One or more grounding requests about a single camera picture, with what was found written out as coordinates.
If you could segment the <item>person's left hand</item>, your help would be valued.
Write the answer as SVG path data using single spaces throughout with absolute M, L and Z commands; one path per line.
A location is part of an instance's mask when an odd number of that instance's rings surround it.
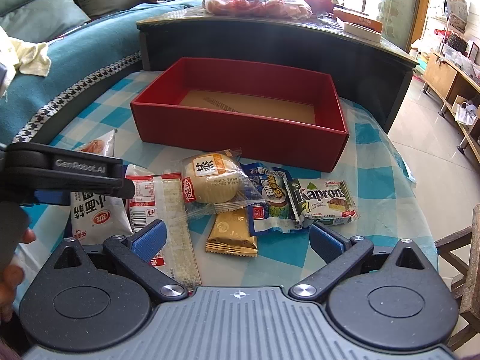
M 13 260 L 1 271 L 1 322 L 9 322 L 13 315 L 13 303 L 16 299 L 17 288 L 24 281 L 24 247 L 16 254 Z

